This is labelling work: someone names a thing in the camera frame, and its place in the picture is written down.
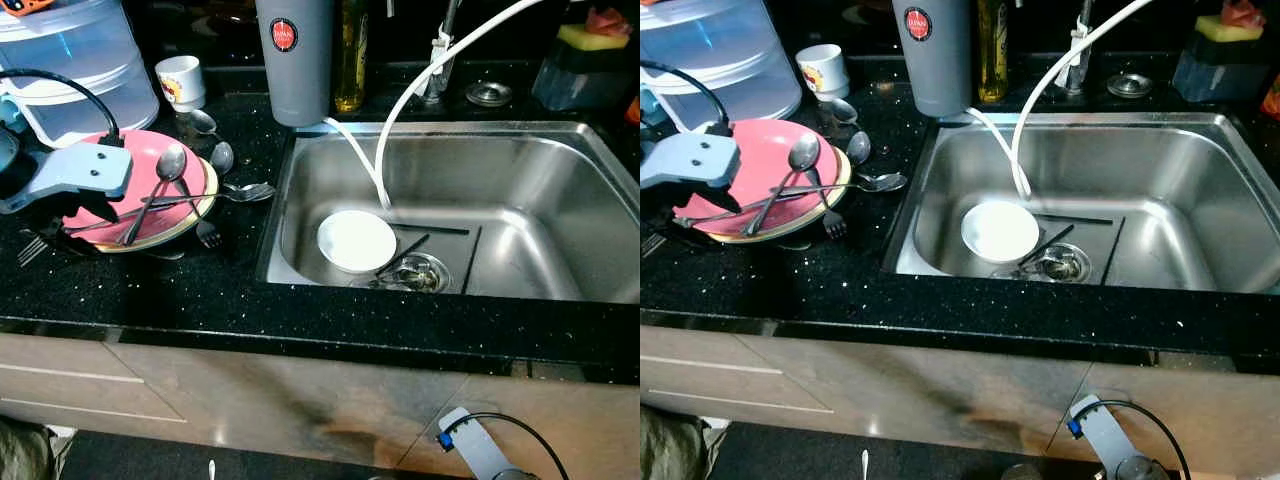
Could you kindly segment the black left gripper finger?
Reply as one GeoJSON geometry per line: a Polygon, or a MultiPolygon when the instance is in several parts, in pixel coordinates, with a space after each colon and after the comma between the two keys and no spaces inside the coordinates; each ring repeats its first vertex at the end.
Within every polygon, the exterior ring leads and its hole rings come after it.
{"type": "Polygon", "coordinates": [[[72,198],[76,204],[72,228],[113,227],[122,220],[115,204],[104,192],[77,192],[72,198]]]}
{"type": "Polygon", "coordinates": [[[740,214],[742,211],[739,201],[730,193],[731,184],[701,186],[700,196],[709,204],[723,209],[727,212],[740,214]]]}

